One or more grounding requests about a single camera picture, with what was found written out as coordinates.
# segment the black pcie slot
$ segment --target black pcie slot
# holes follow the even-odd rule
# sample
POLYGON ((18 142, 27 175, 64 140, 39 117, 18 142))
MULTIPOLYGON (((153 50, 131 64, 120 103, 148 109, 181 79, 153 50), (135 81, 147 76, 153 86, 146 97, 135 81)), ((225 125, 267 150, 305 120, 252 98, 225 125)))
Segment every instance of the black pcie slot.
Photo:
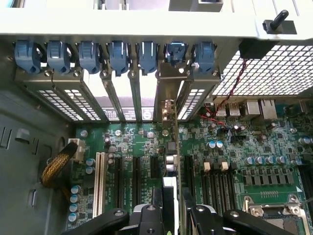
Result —
POLYGON ((114 169, 114 206, 123 208, 124 205, 124 162, 122 158, 115 158, 114 169))
POLYGON ((234 178, 231 171, 227 173, 227 184, 230 209, 236 209, 234 178))
POLYGON ((203 196, 203 203, 205 205, 210 205, 210 194, 209 194, 209 176, 205 174, 205 172, 201 171, 201 184, 202 184, 202 196, 203 196))
POLYGON ((133 157, 133 207, 141 204, 140 158, 133 157))
POLYGON ((195 175, 192 156, 186 156, 184 161, 185 168, 185 180, 188 184, 191 195, 196 199, 195 192, 195 175))
MULTIPOLYGON (((313 197, 313 173, 312 173, 312 167, 310 165, 302 165, 299 166, 299 172, 304 188, 304 193, 306 196, 306 199, 309 199, 313 197)), ((313 202, 308 203, 309 213, 311 218, 313 218, 313 202)))

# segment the pcie slot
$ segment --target pcie slot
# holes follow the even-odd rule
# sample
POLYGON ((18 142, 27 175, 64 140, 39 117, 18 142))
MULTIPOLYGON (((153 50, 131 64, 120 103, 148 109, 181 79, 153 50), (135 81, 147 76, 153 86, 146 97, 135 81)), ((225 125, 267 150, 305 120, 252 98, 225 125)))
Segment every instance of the pcie slot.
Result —
POLYGON ((228 198, 230 209, 236 209, 236 201, 235 201, 235 187, 234 187, 234 178, 231 171, 229 171, 226 175, 227 184, 228 184, 228 198))
POLYGON ((192 156, 186 156, 184 161, 185 168, 185 180, 187 181, 191 195, 195 198, 195 175, 192 156))
POLYGON ((208 175, 206 175, 203 170, 201 171, 201 184, 202 184, 203 203, 205 205, 210 205, 210 194, 209 194, 210 183, 208 175))
POLYGON ((133 157, 133 207, 141 204, 140 157, 133 157))
POLYGON ((96 153, 96 165, 94 174, 94 192, 93 192, 93 211, 92 217, 95 218, 99 215, 98 204, 99 204, 99 175, 100 175, 101 155, 96 153))
POLYGON ((124 206, 124 162, 122 158, 115 158, 114 169, 114 206, 124 206))

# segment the ram slot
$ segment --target ram slot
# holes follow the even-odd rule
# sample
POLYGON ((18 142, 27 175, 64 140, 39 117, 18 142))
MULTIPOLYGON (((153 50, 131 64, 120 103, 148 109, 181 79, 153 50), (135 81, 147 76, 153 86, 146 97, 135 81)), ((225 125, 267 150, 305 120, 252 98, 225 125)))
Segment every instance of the ram slot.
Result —
POLYGON ((219 193, 218 193, 218 176, 214 173, 209 174, 210 176, 210 184, 211 184, 211 192, 212 192, 212 205, 213 208, 216 209, 217 214, 221 215, 221 207, 219 205, 219 193))
POLYGON ((201 171, 201 184, 202 184, 202 195, 203 195, 203 203, 205 205, 210 205, 210 194, 209 194, 209 178, 205 172, 201 171))
POLYGON ((114 169, 114 206, 123 208, 124 205, 124 162, 122 158, 115 158, 114 169))
POLYGON ((235 195, 235 187, 234 187, 234 178, 231 171, 229 171, 226 175, 227 177, 227 185, 228 185, 228 201, 230 205, 230 209, 236 209, 236 195, 235 195))
POLYGON ((96 153, 96 165, 94 174, 94 192, 93 192, 93 208, 92 217, 95 218, 99 215, 99 179, 100 179, 100 165, 101 165, 101 154, 96 153))
POLYGON ((140 157, 133 157, 133 207, 141 204, 140 157))
POLYGON ((185 168, 185 180, 187 181, 189 190, 191 195, 196 199, 196 192, 195 192, 195 175, 194 175, 194 165, 192 156, 186 156, 184 162, 185 168))

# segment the metal mesh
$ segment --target metal mesh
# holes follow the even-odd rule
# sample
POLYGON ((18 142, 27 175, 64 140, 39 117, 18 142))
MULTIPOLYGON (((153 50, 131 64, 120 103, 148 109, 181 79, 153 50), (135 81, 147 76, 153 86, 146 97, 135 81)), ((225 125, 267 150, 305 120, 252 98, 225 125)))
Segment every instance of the metal mesh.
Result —
POLYGON ((74 103, 92 120, 101 120, 78 90, 64 90, 74 103))
MULTIPOLYGON (((238 51, 213 95, 228 95, 242 62, 238 51)), ((233 95, 297 95, 313 86, 313 46, 275 46, 263 59, 247 64, 233 95)))
POLYGON ((55 107, 61 110, 73 121, 83 121, 84 119, 72 110, 61 98, 59 98, 52 90, 38 91, 44 98, 50 101, 55 107))

